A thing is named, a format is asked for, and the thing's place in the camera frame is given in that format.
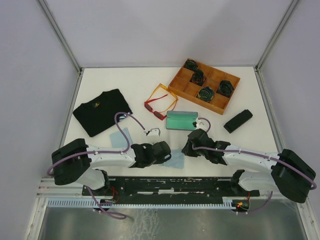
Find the grey-blue glasses case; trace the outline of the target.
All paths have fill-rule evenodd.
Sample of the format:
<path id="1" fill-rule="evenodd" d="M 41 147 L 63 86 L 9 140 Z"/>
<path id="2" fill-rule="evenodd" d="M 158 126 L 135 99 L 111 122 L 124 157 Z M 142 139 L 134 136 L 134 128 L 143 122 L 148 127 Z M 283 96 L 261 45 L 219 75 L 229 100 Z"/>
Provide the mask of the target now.
<path id="1" fill-rule="evenodd" d="M 198 112 L 169 110 L 166 115 L 166 129 L 193 131 L 196 129 Z"/>

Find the red sunglasses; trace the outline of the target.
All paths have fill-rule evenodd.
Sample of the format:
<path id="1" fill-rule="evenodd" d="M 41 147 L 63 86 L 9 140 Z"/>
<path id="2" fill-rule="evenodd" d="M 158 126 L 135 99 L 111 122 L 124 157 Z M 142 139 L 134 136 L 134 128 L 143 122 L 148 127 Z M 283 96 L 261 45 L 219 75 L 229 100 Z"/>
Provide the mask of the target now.
<path id="1" fill-rule="evenodd" d="M 162 111 L 159 112 L 159 111 L 156 111 L 154 110 L 151 106 L 150 106 L 150 103 L 151 102 L 154 102 L 154 101 L 157 101 L 157 100 L 160 100 L 164 97 L 166 97 L 168 94 L 165 94 L 161 97 L 157 97 L 157 98 L 148 98 L 145 102 L 144 102 L 144 108 L 147 109 L 150 113 L 152 113 L 156 118 L 158 118 L 159 120 L 163 121 L 167 115 L 163 115 L 162 114 Z"/>

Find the orange sunglasses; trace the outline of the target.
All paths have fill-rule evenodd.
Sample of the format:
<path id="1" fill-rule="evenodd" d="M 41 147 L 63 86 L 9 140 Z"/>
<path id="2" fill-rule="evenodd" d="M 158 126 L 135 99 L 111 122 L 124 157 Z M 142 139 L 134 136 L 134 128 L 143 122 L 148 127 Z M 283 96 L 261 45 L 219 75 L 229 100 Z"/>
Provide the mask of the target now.
<path id="1" fill-rule="evenodd" d="M 154 98 L 159 98 L 162 97 L 163 95 L 166 95 L 166 97 L 153 101 L 150 103 L 150 106 L 158 111 L 158 112 L 162 112 L 162 113 L 166 113 L 167 111 L 171 111 L 173 110 L 177 103 L 178 103 L 178 96 L 176 94 L 174 94 L 172 91 L 169 91 L 168 87 L 163 85 L 163 84 L 159 84 L 151 93 L 150 97 L 151 99 Z"/>

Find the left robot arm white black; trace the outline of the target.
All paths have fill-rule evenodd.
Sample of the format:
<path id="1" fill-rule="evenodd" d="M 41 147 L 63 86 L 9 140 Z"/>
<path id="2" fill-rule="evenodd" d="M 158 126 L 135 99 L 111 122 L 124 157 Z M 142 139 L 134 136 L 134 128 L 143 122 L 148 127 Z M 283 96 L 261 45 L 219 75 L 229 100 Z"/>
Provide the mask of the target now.
<path id="1" fill-rule="evenodd" d="M 171 149 L 165 141 L 135 143 L 126 149 L 97 147 L 78 138 L 51 154 L 52 166 L 47 174 L 54 178 L 57 186 L 78 183 L 99 195 L 106 195 L 111 183 L 104 167 L 143 169 L 163 164 L 171 156 Z"/>

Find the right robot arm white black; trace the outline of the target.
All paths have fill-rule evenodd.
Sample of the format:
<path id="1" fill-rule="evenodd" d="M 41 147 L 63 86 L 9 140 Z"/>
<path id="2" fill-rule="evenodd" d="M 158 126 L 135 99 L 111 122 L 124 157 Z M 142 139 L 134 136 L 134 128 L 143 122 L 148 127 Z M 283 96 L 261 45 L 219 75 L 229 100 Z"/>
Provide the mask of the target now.
<path id="1" fill-rule="evenodd" d="M 315 190 L 316 172 L 294 151 L 260 152 L 241 148 L 227 141 L 214 141 L 203 129 L 188 135 L 182 153 L 188 157 L 203 156 L 213 164 L 238 167 L 235 180 L 229 183 L 236 196 L 246 191 L 279 192 L 296 203 L 304 203 Z"/>

